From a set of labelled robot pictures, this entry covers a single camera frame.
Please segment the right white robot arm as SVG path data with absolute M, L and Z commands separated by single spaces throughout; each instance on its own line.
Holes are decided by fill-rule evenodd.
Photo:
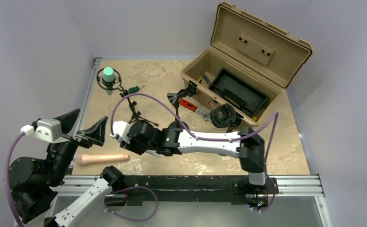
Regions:
M 267 185 L 265 140 L 249 127 L 235 132 L 204 133 L 172 125 L 160 130 L 146 122 L 116 121 L 111 136 L 122 148 L 138 155 L 170 157 L 209 153 L 237 158 L 242 170 L 248 173 L 251 191 L 260 192 Z

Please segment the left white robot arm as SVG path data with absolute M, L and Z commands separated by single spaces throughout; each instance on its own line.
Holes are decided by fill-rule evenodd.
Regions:
M 34 137 L 48 142 L 45 159 L 20 157 L 6 165 L 5 186 L 7 198 L 18 225 L 49 210 L 57 196 L 54 187 L 64 184 L 64 177 L 78 147 L 103 146 L 108 118 L 100 118 L 90 128 L 70 136 L 80 109 L 55 118 L 39 118 L 21 129 L 20 137 Z M 46 227 L 75 227 L 88 214 L 92 205 L 104 200 L 110 193 L 119 193 L 125 187 L 124 175 L 114 166 L 100 173 L 94 184 L 71 205 L 44 220 Z

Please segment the round base shock mount stand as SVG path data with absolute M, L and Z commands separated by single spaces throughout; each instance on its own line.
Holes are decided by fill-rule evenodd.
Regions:
M 227 128 L 226 132 L 233 132 L 242 123 L 242 117 L 229 104 L 223 104 L 212 110 L 210 119 L 216 128 Z

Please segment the pink microphone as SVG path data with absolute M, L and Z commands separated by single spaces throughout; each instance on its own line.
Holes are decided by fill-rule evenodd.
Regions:
M 89 164 L 114 163 L 129 160 L 130 156 L 127 154 L 106 154 L 106 155 L 82 154 L 75 158 L 75 163 L 85 166 Z

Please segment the black tripod mic stand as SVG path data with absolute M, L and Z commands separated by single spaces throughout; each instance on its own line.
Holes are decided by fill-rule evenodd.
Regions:
M 103 70 L 104 68 L 100 69 L 97 74 L 96 74 L 96 81 L 97 81 L 97 84 L 98 86 L 105 90 L 106 91 L 106 87 L 105 85 L 103 84 L 103 80 L 102 80 L 102 74 L 103 74 Z M 122 85 L 122 77 L 120 75 L 120 73 L 114 69 L 114 72 L 115 72 L 115 76 L 116 76 L 116 79 L 115 79 L 115 84 L 113 85 L 113 92 L 114 91 L 120 91 L 120 96 L 121 97 L 126 97 L 127 95 L 129 95 L 128 93 L 128 89 L 125 89 Z M 150 120 L 147 120 L 145 118 L 143 118 L 141 116 L 141 112 L 140 111 L 137 111 L 136 110 L 136 105 L 137 105 L 137 102 L 136 101 L 131 101 L 130 98 L 127 98 L 127 101 L 128 101 L 128 104 L 129 104 L 129 108 L 132 112 L 132 116 L 131 116 L 131 119 L 129 121 L 129 123 L 134 123 L 134 122 L 147 122 L 147 123 L 151 123 L 153 124 L 154 126 L 159 126 L 159 124 L 155 123 L 155 122 L 152 122 Z

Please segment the green microphone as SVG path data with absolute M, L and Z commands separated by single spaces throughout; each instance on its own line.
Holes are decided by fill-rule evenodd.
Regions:
M 103 74 L 102 74 L 102 80 L 103 80 L 103 84 L 106 87 L 106 93 L 110 96 L 113 93 L 113 85 L 115 84 L 115 72 L 113 70 L 113 68 L 111 67 L 106 67 L 103 70 Z

